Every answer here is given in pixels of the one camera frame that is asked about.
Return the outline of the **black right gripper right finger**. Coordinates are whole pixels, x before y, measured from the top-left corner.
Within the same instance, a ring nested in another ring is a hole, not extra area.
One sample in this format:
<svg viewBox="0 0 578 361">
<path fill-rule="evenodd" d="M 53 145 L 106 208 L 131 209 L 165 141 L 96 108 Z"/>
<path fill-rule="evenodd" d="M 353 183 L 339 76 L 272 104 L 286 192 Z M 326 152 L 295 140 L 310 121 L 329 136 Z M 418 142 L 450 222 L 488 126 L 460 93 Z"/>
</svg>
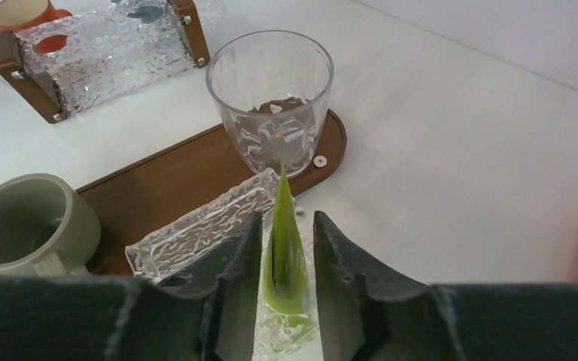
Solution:
<svg viewBox="0 0 578 361">
<path fill-rule="evenodd" d="M 578 360 L 578 283 L 424 284 L 313 219 L 326 360 Z"/>
</svg>

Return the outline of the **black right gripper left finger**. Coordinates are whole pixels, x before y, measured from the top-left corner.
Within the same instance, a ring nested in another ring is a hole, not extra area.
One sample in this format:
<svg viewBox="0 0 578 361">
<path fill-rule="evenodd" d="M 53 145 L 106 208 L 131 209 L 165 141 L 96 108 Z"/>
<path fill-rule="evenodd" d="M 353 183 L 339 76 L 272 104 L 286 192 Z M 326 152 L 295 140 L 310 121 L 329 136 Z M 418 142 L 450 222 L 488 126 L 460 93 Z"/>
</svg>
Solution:
<svg viewBox="0 0 578 361">
<path fill-rule="evenodd" d="M 158 284 L 0 276 L 0 360 L 250 360 L 263 220 Z"/>
</svg>

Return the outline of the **clear textured acrylic holder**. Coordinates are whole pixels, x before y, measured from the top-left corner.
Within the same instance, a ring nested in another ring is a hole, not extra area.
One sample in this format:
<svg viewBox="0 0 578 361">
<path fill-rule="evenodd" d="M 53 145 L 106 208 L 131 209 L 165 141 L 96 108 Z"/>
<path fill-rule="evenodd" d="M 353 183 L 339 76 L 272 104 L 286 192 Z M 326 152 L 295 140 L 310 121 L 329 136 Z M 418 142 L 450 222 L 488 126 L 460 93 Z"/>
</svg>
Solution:
<svg viewBox="0 0 578 361">
<path fill-rule="evenodd" d="M 263 215 L 263 243 L 269 240 L 278 175 L 266 169 L 231 188 L 211 202 L 153 231 L 125 248 L 135 276 L 157 283 L 186 268 L 226 241 L 252 212 Z M 313 257 L 312 215 L 294 206 L 303 242 L 309 296 L 304 314 L 287 316 L 272 310 L 258 297 L 254 360 L 321 360 Z"/>
</svg>

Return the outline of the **green toothpaste tube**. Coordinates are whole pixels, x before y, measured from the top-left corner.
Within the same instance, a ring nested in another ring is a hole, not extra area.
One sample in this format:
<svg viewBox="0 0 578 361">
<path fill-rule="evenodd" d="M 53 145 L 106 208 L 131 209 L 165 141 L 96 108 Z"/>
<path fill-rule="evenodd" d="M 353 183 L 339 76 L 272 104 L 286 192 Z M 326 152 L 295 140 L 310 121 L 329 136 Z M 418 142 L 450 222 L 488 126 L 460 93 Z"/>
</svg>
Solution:
<svg viewBox="0 0 578 361">
<path fill-rule="evenodd" d="M 282 314 L 307 312 L 309 276 L 285 167 L 281 167 L 263 266 L 263 297 Z"/>
</svg>

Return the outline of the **grey ceramic cup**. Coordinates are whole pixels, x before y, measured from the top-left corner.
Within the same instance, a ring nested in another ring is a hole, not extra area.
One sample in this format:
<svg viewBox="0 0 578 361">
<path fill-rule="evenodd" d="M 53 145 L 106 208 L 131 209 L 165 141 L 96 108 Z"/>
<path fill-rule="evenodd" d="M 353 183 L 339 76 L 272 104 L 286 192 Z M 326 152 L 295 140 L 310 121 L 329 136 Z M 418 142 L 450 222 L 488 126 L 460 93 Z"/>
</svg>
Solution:
<svg viewBox="0 0 578 361">
<path fill-rule="evenodd" d="M 87 276 L 101 233 L 96 212 L 60 177 L 0 184 L 0 275 Z"/>
</svg>

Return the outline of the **clear glass tumbler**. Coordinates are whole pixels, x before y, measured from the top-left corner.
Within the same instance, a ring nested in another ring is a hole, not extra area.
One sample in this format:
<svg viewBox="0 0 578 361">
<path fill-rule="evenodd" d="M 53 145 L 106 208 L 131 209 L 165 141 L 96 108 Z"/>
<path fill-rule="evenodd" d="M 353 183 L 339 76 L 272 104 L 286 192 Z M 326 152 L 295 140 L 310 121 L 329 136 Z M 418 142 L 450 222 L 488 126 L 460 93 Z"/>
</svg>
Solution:
<svg viewBox="0 0 578 361">
<path fill-rule="evenodd" d="M 224 128 L 247 167 L 288 177 L 302 173 L 315 156 L 333 79 L 325 47 L 286 30 L 231 40 L 205 73 Z"/>
</svg>

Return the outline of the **orange ceramic cup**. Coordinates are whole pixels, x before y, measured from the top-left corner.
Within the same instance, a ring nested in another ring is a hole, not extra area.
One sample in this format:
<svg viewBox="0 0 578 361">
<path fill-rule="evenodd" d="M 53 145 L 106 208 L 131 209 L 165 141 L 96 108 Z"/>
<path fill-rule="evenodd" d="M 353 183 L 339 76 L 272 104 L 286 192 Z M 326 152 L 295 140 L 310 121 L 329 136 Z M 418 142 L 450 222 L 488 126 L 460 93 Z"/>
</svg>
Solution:
<svg viewBox="0 0 578 361">
<path fill-rule="evenodd" d="M 0 1 L 0 31 L 18 32 L 43 23 L 49 23 L 72 13 L 55 8 L 48 0 L 4 0 Z M 53 53 L 64 48 L 67 35 L 51 35 L 34 46 L 39 54 Z"/>
</svg>

